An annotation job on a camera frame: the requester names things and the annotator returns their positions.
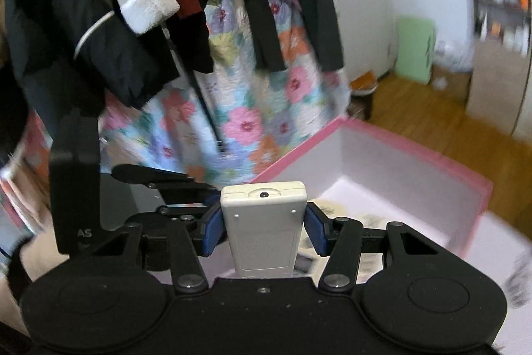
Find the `pink box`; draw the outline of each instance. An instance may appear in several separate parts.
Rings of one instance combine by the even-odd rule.
[[[362,121],[337,118],[252,182],[302,181],[352,218],[400,220],[464,257],[493,183],[467,167]]]

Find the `white remote control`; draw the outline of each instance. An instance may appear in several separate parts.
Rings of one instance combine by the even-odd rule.
[[[235,270],[242,278],[292,277],[307,207],[302,182],[228,186],[220,203]]]

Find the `green container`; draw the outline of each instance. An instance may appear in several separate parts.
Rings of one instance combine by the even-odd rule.
[[[427,18],[400,17],[397,20],[399,54],[395,73],[427,85],[432,74],[436,26]]]

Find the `cardboard box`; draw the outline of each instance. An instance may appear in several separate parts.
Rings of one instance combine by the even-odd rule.
[[[498,41],[476,41],[466,113],[511,135],[521,110],[529,67],[530,57],[507,50]]]
[[[471,73],[459,73],[433,65],[430,85],[451,100],[466,102],[469,96]]]

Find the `metal screw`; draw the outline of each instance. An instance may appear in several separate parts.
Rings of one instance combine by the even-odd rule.
[[[177,279],[177,284],[187,289],[195,289],[201,286],[204,278],[198,274],[185,274]]]
[[[324,283],[329,287],[345,287],[347,286],[351,280],[349,280],[349,277],[343,274],[329,274],[324,278]]]

